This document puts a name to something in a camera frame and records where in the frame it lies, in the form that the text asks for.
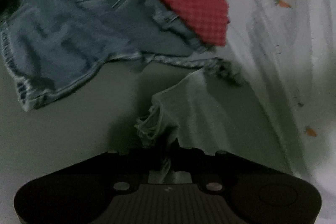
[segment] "silver screw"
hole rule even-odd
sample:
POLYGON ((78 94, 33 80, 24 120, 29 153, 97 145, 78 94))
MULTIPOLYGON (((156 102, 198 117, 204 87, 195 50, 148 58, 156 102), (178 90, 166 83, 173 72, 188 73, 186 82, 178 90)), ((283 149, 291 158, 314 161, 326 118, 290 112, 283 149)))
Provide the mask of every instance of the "silver screw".
POLYGON ((113 188, 117 191, 127 191, 129 189, 130 185, 127 182, 117 182, 113 185, 113 188))
POLYGON ((217 182, 210 182, 205 186, 209 191, 217 192, 223 189, 223 185, 217 182))

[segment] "orange carrot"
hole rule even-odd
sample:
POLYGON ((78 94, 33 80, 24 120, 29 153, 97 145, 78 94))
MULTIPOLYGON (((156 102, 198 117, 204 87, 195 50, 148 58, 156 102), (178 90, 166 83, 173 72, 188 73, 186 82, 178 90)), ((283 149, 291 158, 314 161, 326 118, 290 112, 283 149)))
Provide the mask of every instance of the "orange carrot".
POLYGON ((306 127, 306 134, 310 137, 317 137, 316 132, 310 127, 306 127))
POLYGON ((282 8, 291 8, 292 5, 288 4, 287 2, 283 0, 274 0, 276 5, 279 5, 282 8))

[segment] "gray surface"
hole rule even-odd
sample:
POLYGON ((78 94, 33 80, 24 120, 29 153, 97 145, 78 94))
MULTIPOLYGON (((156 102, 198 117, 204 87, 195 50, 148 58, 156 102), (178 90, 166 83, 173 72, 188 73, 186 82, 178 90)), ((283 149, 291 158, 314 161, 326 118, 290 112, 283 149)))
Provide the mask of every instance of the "gray surface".
POLYGON ((74 94, 24 112, 0 62, 0 223, 18 224, 13 198, 26 182, 109 149, 140 145, 135 119, 153 94, 191 70, 150 64, 142 73, 110 63, 74 94))

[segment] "jeans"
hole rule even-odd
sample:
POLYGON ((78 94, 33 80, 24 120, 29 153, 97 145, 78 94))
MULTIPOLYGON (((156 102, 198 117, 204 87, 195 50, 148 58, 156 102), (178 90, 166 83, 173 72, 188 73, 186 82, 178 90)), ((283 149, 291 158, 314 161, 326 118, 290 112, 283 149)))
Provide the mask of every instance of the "jeans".
POLYGON ((0 43, 25 111, 74 91, 105 62, 206 49, 159 0, 21 0, 3 14, 0 43))

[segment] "gray cloth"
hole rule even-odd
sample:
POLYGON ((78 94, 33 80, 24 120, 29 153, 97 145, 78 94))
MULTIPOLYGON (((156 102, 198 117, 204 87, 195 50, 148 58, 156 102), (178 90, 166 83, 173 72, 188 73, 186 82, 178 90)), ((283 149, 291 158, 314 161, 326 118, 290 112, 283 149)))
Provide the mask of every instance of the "gray cloth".
MULTIPOLYGON (((177 138, 181 147, 195 147, 207 155, 218 150, 290 173, 277 136, 248 84, 233 87, 204 69, 152 97, 149 115, 137 119, 144 147, 159 137, 166 149, 177 138)), ((163 167, 158 182, 167 175, 163 167)))
POLYGON ((21 0, 3 15, 0 43, 25 111, 74 91, 105 62, 206 49, 159 0, 21 0))

